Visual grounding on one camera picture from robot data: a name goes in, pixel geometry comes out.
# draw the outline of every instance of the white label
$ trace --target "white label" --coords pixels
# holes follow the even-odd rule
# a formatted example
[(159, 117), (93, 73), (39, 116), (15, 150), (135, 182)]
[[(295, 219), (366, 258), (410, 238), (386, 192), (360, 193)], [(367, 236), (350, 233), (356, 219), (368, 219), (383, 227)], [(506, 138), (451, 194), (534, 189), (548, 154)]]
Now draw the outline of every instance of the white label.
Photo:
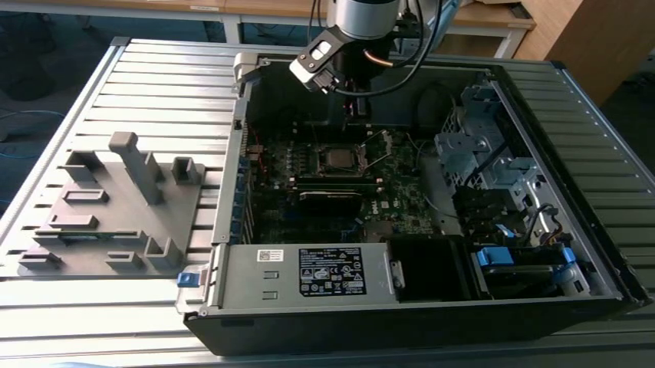
[(213, 6), (189, 6), (191, 10), (204, 10), (207, 12), (217, 12), (217, 8)]
[(281, 262), (284, 261), (283, 249), (260, 249), (257, 251), (257, 262)]

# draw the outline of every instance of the blue tab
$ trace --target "blue tab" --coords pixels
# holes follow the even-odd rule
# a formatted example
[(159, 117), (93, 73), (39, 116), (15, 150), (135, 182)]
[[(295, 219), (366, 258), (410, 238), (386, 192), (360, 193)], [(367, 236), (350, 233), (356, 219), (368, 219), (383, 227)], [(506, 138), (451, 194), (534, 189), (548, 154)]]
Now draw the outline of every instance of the blue tab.
[(511, 266), (512, 255), (508, 247), (484, 247), (476, 254), (480, 266)]
[(562, 255), (564, 256), (566, 263), (574, 263), (575, 262), (576, 258), (575, 258), (574, 249), (564, 248), (562, 250)]
[(514, 231), (508, 229), (508, 227), (503, 224), (495, 224), (495, 227), (500, 229), (500, 231), (503, 232), (504, 236), (507, 236), (508, 238), (515, 238), (516, 237), (516, 234), (514, 234)]
[(200, 274), (193, 272), (180, 272), (177, 274), (177, 287), (197, 288), (200, 286)]

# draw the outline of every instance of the warning label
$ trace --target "warning label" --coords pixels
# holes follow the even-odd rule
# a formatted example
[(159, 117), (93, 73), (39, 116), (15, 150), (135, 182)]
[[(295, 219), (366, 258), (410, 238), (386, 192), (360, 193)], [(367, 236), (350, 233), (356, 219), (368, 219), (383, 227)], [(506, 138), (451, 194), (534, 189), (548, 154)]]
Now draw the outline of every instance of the warning label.
[(298, 259), (304, 297), (367, 293), (362, 248), (300, 249)]

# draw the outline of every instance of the cable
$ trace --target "cable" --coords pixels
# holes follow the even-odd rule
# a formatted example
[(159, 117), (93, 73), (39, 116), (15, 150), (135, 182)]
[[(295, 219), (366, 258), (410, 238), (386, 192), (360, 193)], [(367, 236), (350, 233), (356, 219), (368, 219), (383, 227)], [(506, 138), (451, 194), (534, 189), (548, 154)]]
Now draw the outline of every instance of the cable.
[(348, 97), (374, 97), (374, 96), (380, 96), (383, 94), (388, 94), (388, 93), (394, 92), (395, 90), (398, 90), (400, 87), (403, 87), (407, 84), (407, 82), (416, 75), (416, 72), (420, 69), (420, 65), (423, 64), (426, 58), (428, 57), (430, 47), (432, 46), (434, 40), (438, 36), (439, 24), (442, 23), (442, 7), (443, 7), (443, 0), (439, 0), (438, 7), (435, 9), (436, 16), (435, 16), (432, 34), (430, 35), (427, 45), (423, 47), (423, 51), (420, 53), (419, 60), (416, 61), (416, 64), (414, 65), (414, 67), (410, 71), (410, 74), (406, 76), (406, 78), (400, 82), (398, 82), (394, 86), (387, 87), (382, 90), (372, 91), (372, 92), (351, 92), (348, 90), (342, 90), (340, 88), (334, 88), (332, 91), (335, 93), (342, 94), (344, 96), (348, 96)]
[[(370, 61), (372, 61), (374, 63), (382, 65), (383, 67), (391, 67), (392, 69), (404, 67), (406, 65), (408, 65), (414, 61), (414, 59), (416, 59), (416, 56), (419, 56), (420, 48), (423, 47), (423, 37), (424, 37), (424, 34), (423, 34), (423, 9), (420, 8), (420, 1), (415, 0), (415, 3), (416, 3), (416, 17), (418, 17), (420, 28), (419, 28), (419, 45), (416, 46), (414, 54), (406, 60), (403, 60), (403, 61), (398, 62), (398, 64), (395, 64), (394, 62), (375, 56), (368, 50), (364, 50), (364, 56), (367, 57), (367, 59)], [(406, 12), (408, 12), (408, 11), (410, 11), (410, 0), (407, 0), (407, 8), (406, 8)]]
[(0, 153), (0, 157), (4, 157), (5, 159), (36, 159), (40, 155), (33, 155), (33, 156), (13, 156), (13, 155), (5, 155), (4, 153)]
[(316, 20), (319, 21), (319, 27), (323, 28), (322, 24), (320, 24), (320, 3), (322, 3), (322, 0), (315, 0), (318, 2), (318, 5), (316, 5)]
[(454, 219), (458, 219), (458, 220), (459, 220), (459, 217), (458, 217), (458, 216), (451, 215), (450, 213), (443, 212), (443, 211), (439, 209), (439, 207), (436, 207), (436, 206), (434, 205), (434, 203), (430, 201), (430, 198), (428, 198), (428, 196), (427, 196), (426, 194), (423, 194), (423, 198), (426, 199), (426, 202), (428, 203), (430, 207), (432, 207), (432, 208), (434, 208), (434, 210), (435, 210), (436, 212), (439, 212), (439, 213), (440, 213), (442, 215), (444, 215), (444, 216), (452, 217)]
[(426, 141), (424, 141), (424, 142), (420, 144), (420, 146), (419, 146), (419, 148), (418, 148), (418, 152), (416, 152), (416, 162), (415, 162), (415, 164), (414, 164), (414, 167), (416, 167), (416, 168), (419, 167), (420, 151), (423, 150), (423, 146), (426, 145), (426, 143), (427, 143), (427, 142), (428, 142), (428, 141), (426, 140)]
[(311, 24), (315, 20), (316, 0), (311, 2), (310, 25), (307, 26), (307, 44), (311, 44)]
[(536, 212), (534, 213), (532, 217), (530, 217), (530, 221), (528, 221), (528, 227), (527, 227), (527, 231), (526, 231), (526, 235), (524, 235), (524, 240), (522, 240), (520, 242), (523, 243), (524, 246), (528, 245), (530, 243), (530, 238), (532, 236), (532, 231), (534, 231), (534, 226), (536, 225), (536, 220), (539, 218), (539, 215), (542, 214), (543, 211), (546, 211), (548, 208), (555, 208), (555, 206), (550, 203), (543, 203), (538, 208), (536, 208)]
[(551, 241), (555, 240), (556, 236), (562, 234), (564, 228), (562, 227), (562, 222), (559, 222), (555, 218), (555, 215), (551, 215), (551, 221), (556, 225), (556, 229), (552, 230), (552, 233), (548, 235), (546, 240), (543, 241), (542, 245), (550, 245)]
[(471, 182), (472, 178), (482, 173), (482, 171), (487, 168), (488, 165), (495, 161), (495, 159), (499, 158), (500, 153), (503, 153), (504, 149), (508, 148), (508, 143), (503, 142), (503, 144), (494, 150), (494, 152), (487, 156), (484, 162), (480, 164), (479, 167), (475, 168), (474, 171), (471, 171), (471, 174), (467, 176), (467, 179), (464, 180), (463, 186), (467, 186), (468, 182)]
[(61, 113), (57, 113), (56, 111), (49, 111), (49, 110), (24, 110), (24, 111), (13, 111), (13, 110), (8, 110), (8, 109), (4, 109), (3, 110), (5, 111), (11, 111), (9, 113), (4, 114), (0, 116), (0, 119), (4, 119), (5, 117), (13, 117), (15, 115), (19, 115), (19, 114), (40, 114), (40, 113), (44, 113), (44, 114), (49, 114), (49, 115), (56, 115), (57, 117), (60, 117), (61, 119), (65, 118), (65, 115), (61, 114)]
[(415, 148), (415, 149), (416, 149), (416, 151), (418, 151), (418, 150), (419, 150), (419, 147), (416, 146), (416, 143), (414, 143), (414, 139), (411, 138), (410, 133), (406, 133), (406, 135), (407, 135), (407, 139), (410, 140), (411, 145), (414, 146), (414, 148)]

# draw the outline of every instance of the black cable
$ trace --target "black cable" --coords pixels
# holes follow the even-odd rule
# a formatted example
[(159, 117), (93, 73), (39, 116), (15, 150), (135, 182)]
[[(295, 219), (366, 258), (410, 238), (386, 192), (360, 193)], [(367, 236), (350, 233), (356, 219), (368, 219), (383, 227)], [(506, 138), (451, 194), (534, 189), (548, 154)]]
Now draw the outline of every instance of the black cable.
[(310, 25), (307, 26), (307, 44), (311, 44), (311, 24), (315, 19), (316, 0), (311, 2)]
[(536, 220), (539, 219), (539, 215), (543, 211), (546, 211), (550, 207), (555, 208), (555, 206), (550, 203), (543, 203), (538, 208), (536, 208), (536, 212), (532, 214), (532, 217), (530, 217), (530, 222), (528, 222), (528, 227), (527, 227), (527, 231), (526, 231), (526, 235), (523, 235), (523, 237), (526, 239), (523, 239), (520, 242), (524, 246), (528, 245), (530, 243), (530, 238), (532, 237), (532, 231), (534, 231), (534, 226), (536, 225)]
[(436, 15), (435, 15), (435, 24), (434, 24), (432, 34), (430, 35), (427, 45), (423, 47), (423, 52), (420, 53), (419, 60), (416, 61), (416, 64), (415, 64), (414, 68), (411, 69), (410, 74), (406, 76), (406, 78), (399, 83), (396, 83), (394, 86), (387, 87), (382, 90), (372, 91), (372, 92), (351, 92), (348, 90), (342, 90), (340, 88), (334, 88), (332, 91), (335, 93), (342, 94), (344, 96), (348, 96), (348, 97), (375, 97), (375, 96), (380, 96), (383, 94), (388, 94), (388, 93), (394, 92), (395, 90), (398, 90), (400, 87), (403, 87), (407, 84), (407, 82), (416, 75), (416, 72), (420, 69), (420, 65), (423, 64), (426, 58), (428, 57), (430, 47), (432, 46), (434, 40), (438, 36), (439, 23), (442, 23), (442, 7), (443, 7), (443, 0), (439, 0), (438, 7), (435, 9)]
[(323, 26), (320, 25), (320, 2), (322, 0), (316, 0), (318, 1), (318, 5), (316, 5), (316, 20), (319, 21), (319, 27), (323, 28)]
[(398, 64), (394, 64), (394, 66), (391, 67), (392, 69), (396, 69), (399, 67), (404, 67), (406, 65), (408, 65), (414, 59), (416, 59), (416, 56), (419, 56), (419, 53), (420, 53), (420, 48), (423, 47), (423, 37), (424, 37), (424, 33), (423, 33), (423, 9), (420, 8), (420, 0), (415, 0), (415, 3), (416, 3), (416, 17), (418, 17), (418, 21), (419, 21), (419, 45), (416, 46), (416, 49), (414, 51), (414, 54), (403, 61), (400, 61)]
[(500, 146), (494, 150), (492, 153), (487, 156), (486, 160), (482, 162), (480, 166), (475, 168), (474, 171), (471, 171), (471, 174), (467, 176), (467, 179), (464, 180), (463, 186), (467, 186), (468, 182), (471, 182), (472, 178), (482, 173), (482, 170), (487, 168), (488, 165), (495, 161), (495, 159), (499, 158), (500, 153), (503, 153), (504, 149), (508, 148), (508, 143), (503, 142)]

